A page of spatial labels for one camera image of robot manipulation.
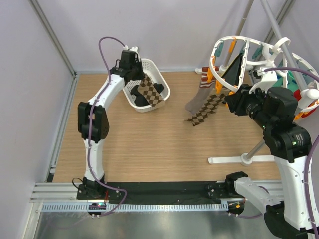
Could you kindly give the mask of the brown argyle sock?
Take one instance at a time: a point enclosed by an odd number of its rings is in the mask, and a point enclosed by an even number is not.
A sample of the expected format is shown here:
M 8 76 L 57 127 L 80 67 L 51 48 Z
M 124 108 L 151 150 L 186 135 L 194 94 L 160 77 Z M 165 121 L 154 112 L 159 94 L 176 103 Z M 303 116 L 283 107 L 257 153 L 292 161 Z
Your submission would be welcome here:
M 165 105 L 165 100 L 158 93 L 148 75 L 141 80 L 138 86 L 138 92 L 141 93 L 151 107 L 159 108 Z
M 225 94 L 211 94 L 205 100 L 191 100 L 185 105 L 185 109 L 191 113 L 191 116 L 185 119 L 192 126 L 204 123 L 209 115 L 217 113 L 219 105 L 224 101 Z

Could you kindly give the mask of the black sock with white stripes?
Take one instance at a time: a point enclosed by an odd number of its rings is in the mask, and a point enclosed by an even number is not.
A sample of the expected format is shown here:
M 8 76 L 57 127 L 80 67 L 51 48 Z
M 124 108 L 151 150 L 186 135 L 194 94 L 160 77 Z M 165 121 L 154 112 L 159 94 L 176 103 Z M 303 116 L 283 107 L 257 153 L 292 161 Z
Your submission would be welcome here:
M 164 90 L 164 86 L 163 84 L 157 84 L 155 83 L 154 84 L 155 86 L 155 89 L 158 93 L 161 93 L 163 90 Z M 130 91 L 130 94 L 131 95 L 134 95 L 136 97 L 134 103 L 136 106 L 138 107 L 144 107 L 144 106 L 148 106 L 149 103 L 147 102 L 147 100 L 145 99 L 145 97 L 138 92 L 138 85 L 135 85 L 131 91 Z

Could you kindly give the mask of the white round clip hanger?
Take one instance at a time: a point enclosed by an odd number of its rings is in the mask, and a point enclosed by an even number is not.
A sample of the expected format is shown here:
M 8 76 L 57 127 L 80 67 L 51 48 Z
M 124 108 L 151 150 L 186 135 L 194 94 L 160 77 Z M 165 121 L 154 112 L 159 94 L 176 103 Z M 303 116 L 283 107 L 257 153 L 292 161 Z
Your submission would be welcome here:
M 239 65 L 239 76 L 235 78 L 235 82 L 231 83 L 226 80 L 225 76 L 220 76 L 218 72 L 222 69 L 215 65 L 216 58 L 220 55 L 225 41 L 231 41 L 229 53 L 232 53 L 235 45 L 238 41 L 243 41 L 244 45 L 241 51 L 241 63 Z M 282 79 L 281 86 L 284 88 L 289 87 L 289 74 L 296 72 L 297 70 L 290 69 L 287 67 L 287 56 L 283 53 L 283 44 L 290 44 L 290 40 L 286 37 L 281 38 L 277 41 L 275 45 L 270 45 L 265 42 L 261 42 L 252 38 L 244 36 L 226 36 L 219 39 L 212 50 L 211 60 L 209 62 L 209 67 L 207 70 L 207 83 L 210 84 L 212 81 L 216 80 L 215 88 L 216 92 L 220 93 L 223 87 L 229 89 L 232 92 L 238 91 L 239 87 L 243 84 L 244 72 L 245 70 L 251 70 L 256 67 L 256 74 L 261 80 L 252 86 L 249 90 L 251 93 L 256 88 L 260 88 L 263 91 L 268 90 L 276 82 L 278 78 Z M 259 46 L 262 50 L 261 54 L 265 58 L 262 61 L 249 61 L 247 60 L 250 44 L 255 44 Z M 296 54 L 292 54 L 293 59 L 297 64 L 302 64 L 305 69 L 299 69 L 299 73 L 307 75 L 312 78 L 312 82 L 307 84 L 306 89 L 302 90 L 299 88 L 298 95 L 298 107 L 300 112 L 297 114 L 295 119 L 305 117 L 314 111 L 319 106 L 319 74 L 317 71 L 303 58 Z

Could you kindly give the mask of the grey sock rust striped cuff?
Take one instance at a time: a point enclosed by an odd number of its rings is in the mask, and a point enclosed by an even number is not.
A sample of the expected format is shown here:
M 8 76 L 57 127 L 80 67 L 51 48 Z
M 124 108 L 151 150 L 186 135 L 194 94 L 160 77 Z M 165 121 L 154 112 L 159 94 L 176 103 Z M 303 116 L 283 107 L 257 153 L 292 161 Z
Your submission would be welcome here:
M 216 83 L 209 67 L 196 68 L 195 71 L 201 74 L 201 81 L 196 95 L 185 105 L 185 109 L 192 115 L 200 110 Z

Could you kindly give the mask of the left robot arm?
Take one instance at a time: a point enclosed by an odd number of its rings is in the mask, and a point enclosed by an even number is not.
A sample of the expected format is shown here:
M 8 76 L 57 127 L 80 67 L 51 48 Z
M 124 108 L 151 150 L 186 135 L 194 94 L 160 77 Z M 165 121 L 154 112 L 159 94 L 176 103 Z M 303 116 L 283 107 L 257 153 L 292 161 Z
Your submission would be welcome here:
M 103 145 L 110 129 L 107 109 L 129 81 L 142 78 L 144 72 L 138 48 L 124 49 L 99 91 L 89 101 L 79 103 L 78 131 L 85 144 L 86 171 L 78 187 L 77 199 L 104 197 L 107 189 L 104 186 Z

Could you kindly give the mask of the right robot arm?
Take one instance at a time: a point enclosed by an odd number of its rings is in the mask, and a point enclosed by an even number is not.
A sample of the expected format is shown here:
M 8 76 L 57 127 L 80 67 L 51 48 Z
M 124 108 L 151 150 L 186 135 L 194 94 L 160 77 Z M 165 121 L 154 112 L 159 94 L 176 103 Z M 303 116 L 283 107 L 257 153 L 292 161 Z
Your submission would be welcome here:
M 286 88 L 267 91 L 242 85 L 225 97 L 229 110 L 249 116 L 263 131 L 263 140 L 280 172 L 284 198 L 279 200 L 256 185 L 244 172 L 226 176 L 229 197 L 241 195 L 263 215 L 269 231 L 282 239 L 306 239 L 319 235 L 319 211 L 311 182 L 312 155 L 317 141 L 294 122 L 298 100 Z

